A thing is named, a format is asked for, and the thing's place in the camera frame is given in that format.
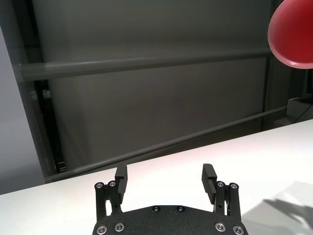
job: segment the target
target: horizontal rail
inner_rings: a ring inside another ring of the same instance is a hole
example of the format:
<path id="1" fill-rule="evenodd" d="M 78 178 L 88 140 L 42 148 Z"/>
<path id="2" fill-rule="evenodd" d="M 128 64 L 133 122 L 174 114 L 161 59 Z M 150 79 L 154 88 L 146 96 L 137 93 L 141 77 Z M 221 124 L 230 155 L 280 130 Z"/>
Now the horizontal rail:
<path id="1" fill-rule="evenodd" d="M 108 72 L 142 70 L 229 60 L 242 60 L 265 57 L 270 54 L 271 51 L 269 48 L 208 52 L 204 51 L 198 54 L 178 53 L 175 55 L 114 58 L 89 62 L 48 62 L 21 64 L 21 70 L 25 81 L 38 81 Z"/>
<path id="2" fill-rule="evenodd" d="M 284 111 L 286 109 L 287 109 L 287 107 L 285 106 L 285 107 L 281 107 L 281 108 L 278 108 L 278 109 L 273 109 L 273 110 L 270 110 L 270 111 L 267 111 L 267 112 L 264 112 L 264 113 L 256 114 L 256 115 L 253 115 L 253 116 L 250 116 L 250 117 L 246 117 L 246 118 L 243 118 L 243 119 L 240 119 L 240 120 L 237 120 L 237 121 L 229 122 L 229 123 L 226 123 L 226 124 L 223 124 L 223 125 L 220 125 L 220 126 L 216 126 L 216 127 L 213 127 L 213 128 L 210 128 L 210 129 L 206 129 L 206 130 L 203 130 L 203 131 L 200 131 L 200 132 L 196 132 L 196 133 L 193 133 L 193 134 L 190 134 L 190 135 L 187 135 L 187 136 L 183 136 L 183 137 L 171 140 L 171 141 L 159 143 L 159 144 L 156 144 L 156 145 L 153 145 L 153 146 L 150 146 L 150 147 L 146 147 L 146 148 L 142 148 L 142 149 L 136 150 L 134 152 L 125 153 L 125 154 L 116 156 L 114 158 L 106 159 L 106 160 L 103 160 L 103 161 L 100 161 L 100 162 L 97 162 L 97 163 L 92 163 L 92 164 L 89 164 L 89 165 L 81 166 L 81 167 L 73 169 L 73 170 L 68 170 L 66 172 L 55 174 L 55 175 L 47 177 L 45 180 L 46 180 L 46 182 L 53 182 L 53 181 L 63 180 L 63 179 L 69 178 L 69 177 L 73 177 L 73 176 L 76 176 L 76 175 L 79 175 L 79 174 L 83 174 L 83 173 L 86 173 L 86 172 L 89 172 L 89 171 L 92 171 L 92 170 L 96 170 L 96 169 L 105 167 L 105 166 L 108 166 L 108 165 L 112 165 L 112 164 L 115 164 L 115 163 L 118 163 L 118 162 L 121 162 L 121 161 L 129 160 L 131 158 L 138 157 L 138 156 L 143 155 L 143 154 L 147 154 L 147 153 L 151 153 L 151 152 L 163 149 L 163 148 L 167 148 L 167 147 L 173 146 L 173 145 L 181 143 L 181 142 L 189 141 L 189 140 L 192 140 L 192 139 L 195 139 L 195 138 L 198 138 L 198 137 L 201 137 L 201 136 L 204 136 L 204 135 L 216 132 L 216 131 L 223 130 L 225 128 L 228 128 L 228 127 L 231 127 L 231 126 L 234 126 L 234 125 L 238 125 L 238 124 L 241 124 L 241 123 L 244 123 L 244 122 L 247 122 L 247 121 L 251 121 L 251 120 L 254 120 L 254 119 L 257 119 L 257 118 L 263 118 L 265 116 L 268 116 L 268 115 L 271 115 L 271 114 L 275 114 L 275 113 Z"/>

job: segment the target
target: silver screw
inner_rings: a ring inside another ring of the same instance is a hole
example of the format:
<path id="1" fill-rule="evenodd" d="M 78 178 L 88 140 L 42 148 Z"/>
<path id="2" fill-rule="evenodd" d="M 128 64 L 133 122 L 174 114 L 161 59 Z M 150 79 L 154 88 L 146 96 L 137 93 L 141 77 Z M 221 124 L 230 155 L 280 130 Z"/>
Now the silver screw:
<path id="1" fill-rule="evenodd" d="M 154 212 L 159 212 L 160 211 L 160 207 L 158 207 L 158 206 L 154 206 L 154 207 L 152 207 L 152 210 L 154 211 Z"/>
<path id="2" fill-rule="evenodd" d="M 225 227 L 225 225 L 222 224 L 222 223 L 216 223 L 216 224 L 215 224 L 215 228 L 216 228 L 216 230 L 219 231 L 219 232 L 225 232 L 225 231 L 226 231 L 226 227 Z"/>
<path id="3" fill-rule="evenodd" d="M 102 235 L 105 234 L 107 232 L 107 227 L 102 225 L 100 227 L 97 228 L 97 234 Z"/>
<path id="4" fill-rule="evenodd" d="M 238 186 L 235 185 L 235 184 L 231 184 L 230 186 L 231 186 L 232 188 L 238 188 Z"/>
<path id="5" fill-rule="evenodd" d="M 114 230 L 117 231 L 117 232 L 120 232 L 120 231 L 123 231 L 125 228 L 125 225 L 121 222 L 117 223 L 115 226 L 114 226 Z"/>
<path id="6" fill-rule="evenodd" d="M 243 235 L 245 233 L 243 228 L 239 226 L 234 226 L 233 230 L 237 235 Z"/>
<path id="7" fill-rule="evenodd" d="M 183 212 L 184 210 L 185 210 L 184 207 L 181 207 L 181 206 L 178 206 L 178 207 L 177 207 L 177 211 L 178 211 L 178 212 Z"/>

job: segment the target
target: white table surface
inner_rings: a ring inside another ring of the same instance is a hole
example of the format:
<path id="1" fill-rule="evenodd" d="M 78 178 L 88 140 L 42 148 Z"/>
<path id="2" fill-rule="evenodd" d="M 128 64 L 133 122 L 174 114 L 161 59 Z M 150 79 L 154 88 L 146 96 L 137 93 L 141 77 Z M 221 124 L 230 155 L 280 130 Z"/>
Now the white table surface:
<path id="1" fill-rule="evenodd" d="M 203 163 L 214 166 L 218 180 L 239 184 L 245 213 L 295 181 L 313 184 L 313 120 L 128 165 L 122 210 L 185 205 L 211 211 Z M 114 174 L 115 168 L 1 195 L 0 234 L 91 234 L 94 184 Z"/>

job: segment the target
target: gray wall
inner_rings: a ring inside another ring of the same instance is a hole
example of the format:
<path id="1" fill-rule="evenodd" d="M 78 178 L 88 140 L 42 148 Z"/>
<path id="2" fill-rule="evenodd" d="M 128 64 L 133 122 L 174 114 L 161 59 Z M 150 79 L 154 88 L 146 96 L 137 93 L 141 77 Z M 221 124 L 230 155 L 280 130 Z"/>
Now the gray wall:
<path id="1" fill-rule="evenodd" d="M 33 3 L 46 61 L 267 45 L 270 1 Z M 251 59 L 51 80 L 67 167 L 261 112 L 264 72 Z"/>
<path id="2" fill-rule="evenodd" d="M 0 110 L 0 194 L 43 184 L 43 173 L 2 31 Z"/>

